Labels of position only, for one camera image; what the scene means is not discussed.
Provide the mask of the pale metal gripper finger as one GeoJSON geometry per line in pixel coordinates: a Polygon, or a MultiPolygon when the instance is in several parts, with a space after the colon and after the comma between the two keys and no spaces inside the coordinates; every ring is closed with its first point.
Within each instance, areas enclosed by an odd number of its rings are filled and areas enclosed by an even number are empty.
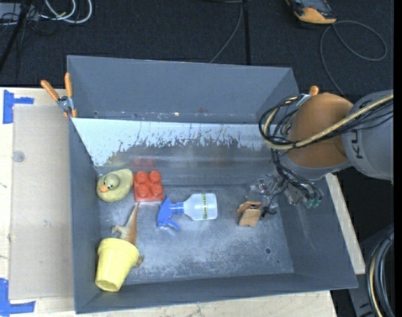
{"type": "Polygon", "coordinates": [[[258,178],[253,184],[253,190],[271,190],[275,185],[274,176],[258,178]]]}
{"type": "Polygon", "coordinates": [[[273,200],[273,193],[269,190],[250,190],[248,194],[248,201],[260,202],[261,204],[270,204],[273,200]]]}

